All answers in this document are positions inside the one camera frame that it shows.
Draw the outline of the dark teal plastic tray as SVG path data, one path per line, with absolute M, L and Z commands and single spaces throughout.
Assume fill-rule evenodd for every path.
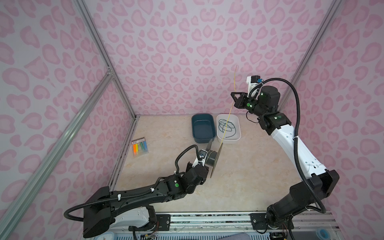
M 196 143 L 205 144 L 215 139 L 216 127 L 211 114 L 195 114 L 191 121 L 193 138 Z

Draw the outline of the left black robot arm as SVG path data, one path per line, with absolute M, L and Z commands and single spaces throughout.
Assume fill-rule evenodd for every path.
M 185 172 L 180 172 L 179 160 L 191 149 L 195 150 L 197 158 L 193 163 L 188 163 Z M 102 187 L 86 203 L 67 209 L 64 217 L 83 223 L 84 238 L 107 232 L 123 213 L 131 214 L 133 227 L 150 230 L 156 221 L 151 205 L 182 199 L 192 194 L 198 185 L 206 181 L 209 167 L 215 165 L 217 155 L 210 146 L 200 150 L 197 145 L 191 145 L 176 158 L 174 174 L 159 177 L 154 184 L 133 190 L 112 192 L 109 187 Z

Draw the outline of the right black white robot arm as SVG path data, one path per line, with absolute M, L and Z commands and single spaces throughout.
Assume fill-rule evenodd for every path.
M 293 91 L 296 101 L 296 123 L 278 110 L 281 94 L 269 82 L 282 82 Z M 259 126 L 271 136 L 295 165 L 301 182 L 290 187 L 289 193 L 267 208 L 267 228 L 286 227 L 292 233 L 293 217 L 313 210 L 327 212 L 322 200 L 328 198 L 340 179 L 335 170 L 328 170 L 299 137 L 301 123 L 300 98 L 294 85 L 281 78 L 262 80 L 260 76 L 247 77 L 247 92 L 232 92 L 234 106 L 258 117 Z

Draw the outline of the black perforated cable spool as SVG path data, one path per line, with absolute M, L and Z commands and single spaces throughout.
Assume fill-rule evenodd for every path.
M 212 167 L 210 178 L 212 178 L 212 176 L 213 176 L 214 170 L 217 166 L 217 163 L 218 163 L 218 160 L 219 160 L 222 148 L 223 148 L 223 144 L 220 144 L 219 150 L 213 151 L 213 150 L 211 150 L 212 143 L 213 143 L 213 139 L 211 139 L 209 141 L 209 143 L 206 147 L 207 154 L 206 154 L 206 158 L 205 158 L 205 164 Z

